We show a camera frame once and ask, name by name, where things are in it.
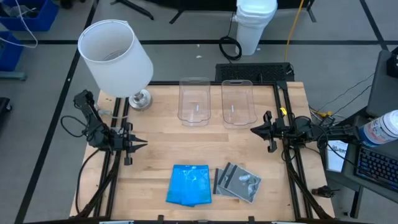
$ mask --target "floor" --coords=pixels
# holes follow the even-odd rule
[[[73,9],[60,9],[48,32],[34,33],[40,40],[39,46],[24,49],[22,53],[16,70],[26,72],[28,79],[24,82],[0,80],[0,96],[11,98],[14,105],[0,132],[1,223],[14,223],[42,149],[49,151],[25,222],[69,215],[86,142],[69,136],[58,125],[58,115],[81,117],[73,107],[73,96],[83,89],[91,90],[94,95],[99,92],[87,66],[76,53],[76,40],[85,26],[103,19],[128,21],[153,61],[153,80],[179,80],[181,77],[214,80],[215,65],[228,63],[214,41],[203,40],[217,40],[227,34],[230,12],[184,12],[170,25],[175,9],[140,0],[132,2],[150,11],[155,20],[122,4],[111,6],[105,0],[76,1]],[[397,8],[396,0],[316,0],[312,6],[316,22],[307,11],[301,12],[287,61],[294,66],[295,79],[304,82],[308,102],[313,108],[320,108],[370,76],[379,51],[383,47],[392,50],[398,45],[398,23],[394,20]],[[295,9],[277,11],[264,31],[259,50],[234,63],[283,62],[284,43],[295,13]],[[231,35],[235,33],[236,24],[233,23]],[[26,32],[14,35],[31,42]],[[166,40],[192,41],[181,44]],[[233,51],[231,45],[226,48]],[[371,82],[370,78],[324,110],[338,110]],[[339,114],[349,116],[361,109],[368,95],[369,92],[365,92]],[[343,212],[351,208],[353,192],[333,182],[330,185],[341,189],[333,199],[336,216],[352,220]],[[397,209],[397,204],[367,190],[357,221],[394,223]]]

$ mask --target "white lampshade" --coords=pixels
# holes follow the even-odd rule
[[[132,96],[148,85],[154,67],[126,21],[104,20],[87,27],[78,50],[101,90]]]

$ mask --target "silver lamp base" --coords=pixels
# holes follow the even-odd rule
[[[129,97],[129,103],[134,110],[143,111],[152,105],[152,97],[148,90],[141,90]]]

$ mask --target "wooden tabletop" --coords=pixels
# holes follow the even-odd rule
[[[288,83],[288,87],[294,114],[309,117],[303,83]],[[147,89],[154,100],[152,106],[141,112],[130,108],[128,121],[134,125],[133,133],[148,140],[149,144],[132,154],[132,166],[124,166],[121,162],[112,219],[156,220],[158,215],[164,215],[165,220],[245,221],[248,216],[254,216],[256,221],[294,220],[286,166],[280,156],[281,141],[277,140],[276,152],[268,153],[268,142],[249,129],[226,129],[223,126],[220,86],[211,86],[211,118],[208,125],[202,127],[183,126],[178,119],[177,85],[148,86]],[[267,110],[276,116],[271,86],[254,86],[253,97],[258,117],[253,126],[262,124],[262,115]],[[112,110],[114,101],[114,97],[101,92],[98,104],[102,109]],[[110,118],[104,118],[104,121],[110,124]],[[307,146],[316,149],[314,143]],[[88,146],[85,158],[94,150]],[[319,154],[307,149],[301,152],[308,189],[326,185]],[[82,173],[80,209],[98,188],[103,158],[103,152],[95,155]],[[174,164],[208,164],[213,186],[215,169],[224,169],[228,162],[239,164],[262,178],[254,203],[217,195],[213,195],[211,204],[194,208],[165,201]],[[305,217],[302,194],[298,188],[297,192],[301,216]],[[107,198],[106,192],[101,214],[104,214]],[[334,217],[330,199],[315,199]],[[76,211],[72,206],[71,215],[74,214]]]

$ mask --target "blue bin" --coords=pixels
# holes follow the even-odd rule
[[[15,0],[3,0],[3,4],[16,6]],[[48,31],[58,13],[58,6],[51,0],[18,0],[19,5],[26,5],[29,8],[36,7],[40,10],[35,18],[24,18],[26,26],[30,31]],[[21,19],[15,17],[0,17],[0,22],[9,30],[25,31],[26,28]]]
[[[11,32],[0,32],[0,37],[12,43],[21,44]],[[0,48],[0,71],[12,72],[18,64],[19,57],[21,56],[22,46],[16,46],[0,40],[2,47]]]

